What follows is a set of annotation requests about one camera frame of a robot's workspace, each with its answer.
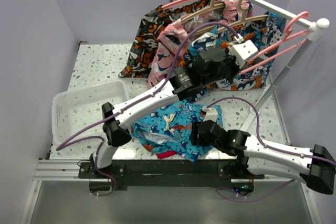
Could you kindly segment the blue shark print shorts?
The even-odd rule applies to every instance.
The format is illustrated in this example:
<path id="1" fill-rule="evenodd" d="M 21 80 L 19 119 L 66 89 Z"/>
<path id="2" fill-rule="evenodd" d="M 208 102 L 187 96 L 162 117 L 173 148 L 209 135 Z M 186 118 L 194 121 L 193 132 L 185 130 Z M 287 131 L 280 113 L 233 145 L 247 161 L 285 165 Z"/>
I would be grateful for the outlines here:
<path id="1" fill-rule="evenodd" d="M 212 146 L 193 146 L 190 134 L 193 122 L 202 122 L 204 105 L 186 100 L 169 104 L 142 117 L 131 126 L 131 135 L 149 152 L 175 151 L 176 155 L 195 162 Z"/>

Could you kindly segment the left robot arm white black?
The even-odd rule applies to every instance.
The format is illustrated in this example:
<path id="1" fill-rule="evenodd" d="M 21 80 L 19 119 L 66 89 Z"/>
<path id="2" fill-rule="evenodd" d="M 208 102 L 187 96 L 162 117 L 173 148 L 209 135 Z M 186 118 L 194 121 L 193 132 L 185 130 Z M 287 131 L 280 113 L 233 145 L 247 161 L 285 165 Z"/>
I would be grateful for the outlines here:
<path id="1" fill-rule="evenodd" d="M 232 46 L 229 51 L 209 47 L 199 53 L 189 66 L 174 69 L 171 76 L 155 87 L 125 103 L 102 105 L 102 125 L 107 141 L 93 154 L 90 171 L 97 178 L 108 174 L 114 147 L 131 140 L 129 128 L 151 112 L 192 97 L 207 86 L 222 79 L 232 81 L 253 57 L 243 45 Z"/>

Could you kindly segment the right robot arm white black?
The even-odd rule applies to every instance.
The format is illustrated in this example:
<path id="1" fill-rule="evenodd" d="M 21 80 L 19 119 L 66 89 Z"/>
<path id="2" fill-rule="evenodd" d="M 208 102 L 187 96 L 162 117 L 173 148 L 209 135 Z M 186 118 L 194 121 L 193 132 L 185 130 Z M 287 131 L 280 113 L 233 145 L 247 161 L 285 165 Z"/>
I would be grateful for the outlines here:
<path id="1" fill-rule="evenodd" d="M 241 130 L 226 131 L 211 120 L 193 123 L 190 139 L 235 157 L 231 170 L 239 178 L 271 175 L 299 181 L 321 194 L 334 193 L 335 159 L 322 145 L 277 144 Z"/>

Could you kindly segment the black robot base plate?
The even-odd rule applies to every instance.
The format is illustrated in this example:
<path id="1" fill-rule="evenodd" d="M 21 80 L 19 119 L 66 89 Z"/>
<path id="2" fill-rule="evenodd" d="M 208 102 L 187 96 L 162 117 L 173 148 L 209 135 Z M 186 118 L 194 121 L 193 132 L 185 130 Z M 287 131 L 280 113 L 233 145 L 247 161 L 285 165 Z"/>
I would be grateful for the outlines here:
<path id="1" fill-rule="evenodd" d="M 128 187 L 230 187 L 234 179 L 263 179 L 252 175 L 234 159 L 185 160 L 115 159 L 102 172 L 117 181 L 116 190 Z"/>

